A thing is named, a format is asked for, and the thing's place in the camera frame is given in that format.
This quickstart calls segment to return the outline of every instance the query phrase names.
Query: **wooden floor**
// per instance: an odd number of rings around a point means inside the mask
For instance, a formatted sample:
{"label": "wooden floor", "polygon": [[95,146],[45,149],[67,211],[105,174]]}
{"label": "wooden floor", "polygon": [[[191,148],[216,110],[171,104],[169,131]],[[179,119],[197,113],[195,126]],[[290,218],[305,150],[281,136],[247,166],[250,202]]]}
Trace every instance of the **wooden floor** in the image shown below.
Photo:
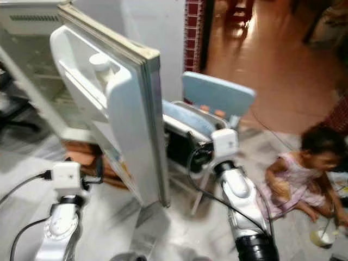
{"label": "wooden floor", "polygon": [[[256,0],[242,29],[226,22],[225,10],[216,1],[204,73],[255,89],[252,110],[272,130],[297,134],[322,120],[344,68],[332,50],[302,43],[312,12],[300,6],[292,15],[288,1]],[[250,111],[243,124],[262,127]]]}

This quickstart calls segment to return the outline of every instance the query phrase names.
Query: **girl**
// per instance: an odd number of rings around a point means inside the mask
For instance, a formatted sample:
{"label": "girl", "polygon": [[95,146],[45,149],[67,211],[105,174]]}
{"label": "girl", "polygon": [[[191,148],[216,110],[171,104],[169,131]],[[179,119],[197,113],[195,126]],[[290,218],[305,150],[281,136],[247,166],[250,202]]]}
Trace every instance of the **girl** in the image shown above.
{"label": "girl", "polygon": [[261,190],[271,217],[276,219],[299,209],[315,222],[318,213],[329,217],[334,209],[340,224],[348,226],[348,214],[326,174],[345,154],[345,141],[334,130],[323,124],[307,130],[299,151],[281,154],[266,170],[266,183]]}

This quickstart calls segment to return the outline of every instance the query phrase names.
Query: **chair backrest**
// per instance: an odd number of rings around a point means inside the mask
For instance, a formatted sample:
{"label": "chair backrest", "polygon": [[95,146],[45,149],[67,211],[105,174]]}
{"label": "chair backrest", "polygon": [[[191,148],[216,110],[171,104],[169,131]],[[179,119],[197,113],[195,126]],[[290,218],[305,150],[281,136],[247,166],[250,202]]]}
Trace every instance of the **chair backrest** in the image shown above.
{"label": "chair backrest", "polygon": [[242,117],[254,102],[254,90],[226,80],[196,72],[183,73],[184,98],[195,106],[206,105],[209,112],[216,110],[231,116]]}

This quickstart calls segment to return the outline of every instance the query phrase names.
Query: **child's arm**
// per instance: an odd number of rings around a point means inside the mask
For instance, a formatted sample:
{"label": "child's arm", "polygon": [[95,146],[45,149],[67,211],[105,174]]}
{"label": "child's arm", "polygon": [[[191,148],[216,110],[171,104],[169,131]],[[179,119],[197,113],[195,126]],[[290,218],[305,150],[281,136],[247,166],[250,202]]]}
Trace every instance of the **child's arm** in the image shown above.
{"label": "child's arm", "polygon": [[266,169],[266,182],[271,188],[272,192],[286,199],[290,199],[290,188],[286,181],[279,181],[276,174],[286,171],[288,169],[285,160],[283,158],[278,158],[272,165]]}
{"label": "child's arm", "polygon": [[318,181],[321,187],[325,189],[325,191],[328,193],[329,197],[331,198],[337,212],[338,220],[342,223],[342,225],[348,227],[348,214],[345,213],[341,200],[337,196],[336,192],[333,190],[331,186],[331,182],[327,177],[327,174],[324,172],[318,178]]}

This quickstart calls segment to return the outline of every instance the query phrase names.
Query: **floor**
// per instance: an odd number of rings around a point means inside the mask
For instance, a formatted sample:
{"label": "floor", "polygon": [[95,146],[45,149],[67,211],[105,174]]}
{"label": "floor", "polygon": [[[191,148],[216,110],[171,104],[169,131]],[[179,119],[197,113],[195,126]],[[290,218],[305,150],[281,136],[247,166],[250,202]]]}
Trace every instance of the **floor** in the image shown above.
{"label": "floor", "polygon": [[[288,146],[297,147],[296,135],[278,133]],[[39,139],[20,137],[8,129],[0,144],[0,195],[38,171],[50,168],[64,157],[59,139],[47,133]],[[288,150],[272,133],[241,127],[240,153],[237,163],[243,165],[256,183],[263,180],[265,168],[281,152]],[[215,194],[221,196],[220,187]],[[35,181],[21,188],[0,207],[0,259],[8,260],[9,247],[15,234],[25,224],[45,217],[54,202],[52,185]],[[194,197],[171,184],[171,206],[159,204],[141,209],[131,193],[107,184],[94,185],[91,200],[84,208],[83,234],[77,244],[76,261],[113,260],[121,252],[135,251],[153,261],[238,260],[234,240],[224,206],[203,200],[195,216],[190,215]],[[324,226],[325,219],[312,224],[300,212],[291,212],[274,223],[276,243],[281,261],[328,261],[331,254],[346,256],[348,239],[340,234],[333,247],[324,250],[309,240],[309,232]],[[40,245],[42,226],[23,234],[18,243],[16,260],[33,260]]]}
{"label": "floor", "polygon": [[226,22],[226,2],[215,1],[205,73],[255,89],[257,98],[243,124],[299,134],[330,112],[335,85],[345,71],[329,49],[301,42],[313,13],[289,0],[256,0],[253,18],[242,29]]}

